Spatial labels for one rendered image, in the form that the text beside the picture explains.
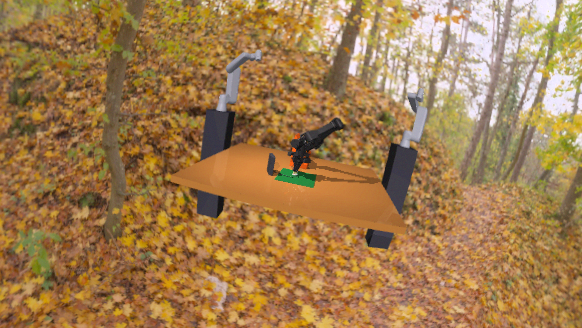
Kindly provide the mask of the green circuit board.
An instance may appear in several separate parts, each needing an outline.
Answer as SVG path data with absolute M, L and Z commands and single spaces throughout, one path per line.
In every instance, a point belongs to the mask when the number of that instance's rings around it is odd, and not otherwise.
M 297 176 L 297 172 L 298 172 L 298 176 Z M 294 172 L 293 170 L 286 169 L 286 168 L 283 168 L 279 173 L 280 174 L 278 174 L 274 180 L 314 188 L 314 184 L 315 184 L 315 180 L 316 180 L 316 175 L 314 175 L 314 174 L 309 174 L 309 173 L 300 172 L 300 171 Z M 281 174 L 283 174 L 283 175 L 281 175 Z M 286 175 L 286 176 L 284 176 L 284 175 Z M 290 176 L 290 177 L 287 177 L 287 176 Z M 297 177 L 295 177 L 295 176 L 297 176 Z

